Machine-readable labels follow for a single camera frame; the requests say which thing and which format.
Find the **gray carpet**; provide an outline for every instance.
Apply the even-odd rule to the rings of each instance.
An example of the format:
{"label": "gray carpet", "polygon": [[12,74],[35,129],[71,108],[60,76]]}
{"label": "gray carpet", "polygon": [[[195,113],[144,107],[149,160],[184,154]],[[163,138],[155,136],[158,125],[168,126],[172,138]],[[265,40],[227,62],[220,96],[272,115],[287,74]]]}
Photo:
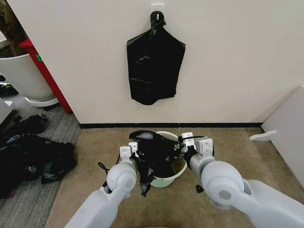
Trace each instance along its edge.
{"label": "gray carpet", "polygon": [[[35,114],[45,114],[49,122],[47,129],[40,136],[56,142],[76,144],[80,127],[74,114],[67,115],[59,105],[50,111],[32,107],[21,95],[3,97],[3,99],[13,101],[17,109],[14,115],[27,118]],[[13,197],[0,199],[0,228],[43,228],[60,183],[59,180],[41,184],[40,178],[22,182]]]}

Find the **beige carpet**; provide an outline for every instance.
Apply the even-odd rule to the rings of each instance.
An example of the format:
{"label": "beige carpet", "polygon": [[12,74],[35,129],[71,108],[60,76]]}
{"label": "beige carpet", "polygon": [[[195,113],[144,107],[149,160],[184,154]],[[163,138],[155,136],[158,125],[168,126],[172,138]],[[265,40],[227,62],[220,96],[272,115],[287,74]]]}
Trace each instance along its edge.
{"label": "beige carpet", "polygon": [[[62,181],[46,228],[62,228],[79,206],[105,181],[105,172],[97,162],[110,168],[119,146],[129,142],[132,128],[82,130],[76,152],[78,165]],[[245,179],[260,180],[304,203],[304,190],[270,142],[251,142],[248,137],[262,133],[260,128],[182,128],[152,129],[175,134],[192,131],[213,139],[217,160],[234,165]],[[253,228],[247,217],[231,209],[214,208],[205,193],[197,194],[196,179],[189,169],[172,185],[152,188],[146,198],[139,185],[132,196],[119,206],[113,228]]]}

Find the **black baseboard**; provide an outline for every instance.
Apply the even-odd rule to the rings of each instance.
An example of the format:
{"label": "black baseboard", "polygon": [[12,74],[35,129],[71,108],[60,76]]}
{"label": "black baseboard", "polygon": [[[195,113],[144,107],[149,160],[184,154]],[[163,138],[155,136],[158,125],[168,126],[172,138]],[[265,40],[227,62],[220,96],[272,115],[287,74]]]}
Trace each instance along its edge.
{"label": "black baseboard", "polygon": [[262,123],[80,123],[82,129],[113,127],[260,127]]}

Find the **hanging black bag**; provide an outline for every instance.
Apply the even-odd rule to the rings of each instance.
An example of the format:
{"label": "hanging black bag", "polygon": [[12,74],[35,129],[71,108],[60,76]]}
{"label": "hanging black bag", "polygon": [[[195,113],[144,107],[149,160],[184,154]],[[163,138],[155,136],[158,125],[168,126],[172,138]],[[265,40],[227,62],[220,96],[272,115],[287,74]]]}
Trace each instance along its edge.
{"label": "hanging black bag", "polygon": [[144,105],[174,97],[186,45],[163,26],[163,13],[151,14],[151,29],[128,40],[131,98]]}

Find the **white wall hook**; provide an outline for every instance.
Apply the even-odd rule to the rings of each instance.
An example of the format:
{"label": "white wall hook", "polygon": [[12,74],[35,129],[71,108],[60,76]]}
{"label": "white wall hook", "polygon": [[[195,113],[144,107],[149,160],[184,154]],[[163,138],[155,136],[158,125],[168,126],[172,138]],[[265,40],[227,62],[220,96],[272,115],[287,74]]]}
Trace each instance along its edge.
{"label": "white wall hook", "polygon": [[165,6],[164,4],[152,4],[151,5],[151,13],[154,11],[160,11],[164,14]]}

